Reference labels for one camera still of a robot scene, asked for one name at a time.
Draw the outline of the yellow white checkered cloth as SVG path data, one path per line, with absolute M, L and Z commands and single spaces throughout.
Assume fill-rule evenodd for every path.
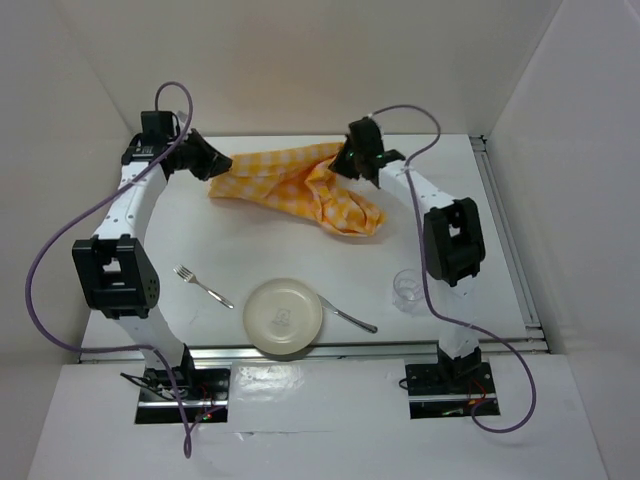
M 342 146 L 332 142 L 234 155 L 230 170 L 210 181 L 208 196 L 282 211 L 331 234 L 371 237 L 386 222 L 386 214 L 339 184 L 330 164 Z

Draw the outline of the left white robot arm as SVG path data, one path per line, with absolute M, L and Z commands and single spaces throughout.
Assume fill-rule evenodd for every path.
M 153 209 L 175 172 L 206 181 L 227 172 L 232 160 L 193 129 L 184 139 L 142 133 L 122 157 L 121 187 L 93 235 L 77 240 L 72 258 L 88 306 L 142 345 L 151 380 L 176 399 L 196 390 L 189 348 L 171 331 L 158 306 L 160 279 L 144 239 Z

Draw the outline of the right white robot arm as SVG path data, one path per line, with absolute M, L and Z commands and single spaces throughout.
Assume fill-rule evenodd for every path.
M 381 130 L 370 117 L 349 124 L 331 169 L 349 179 L 370 181 L 414 211 L 420 299 L 424 310 L 445 323 L 439 328 L 436 379 L 444 390 L 460 391 L 481 364 L 472 327 L 473 291 L 486 247 L 476 202 L 456 199 L 414 173 L 400 152 L 384 147 Z

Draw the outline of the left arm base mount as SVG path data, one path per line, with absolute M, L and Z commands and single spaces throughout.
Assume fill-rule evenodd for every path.
M 169 384 L 163 385 L 151 379 L 150 372 L 135 376 L 124 372 L 120 377 L 138 389 L 135 415 L 137 425 L 181 423 L 175 392 Z M 194 371 L 193 383 L 179 385 L 189 423 L 226 423 L 230 393 L 231 369 L 229 367 L 205 368 Z

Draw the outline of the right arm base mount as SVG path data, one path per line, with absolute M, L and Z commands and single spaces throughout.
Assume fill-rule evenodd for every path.
M 398 386 L 408 395 L 412 419 L 499 416 L 500 408 L 492 370 L 484 362 L 473 373 L 446 381 L 436 364 L 407 364 Z

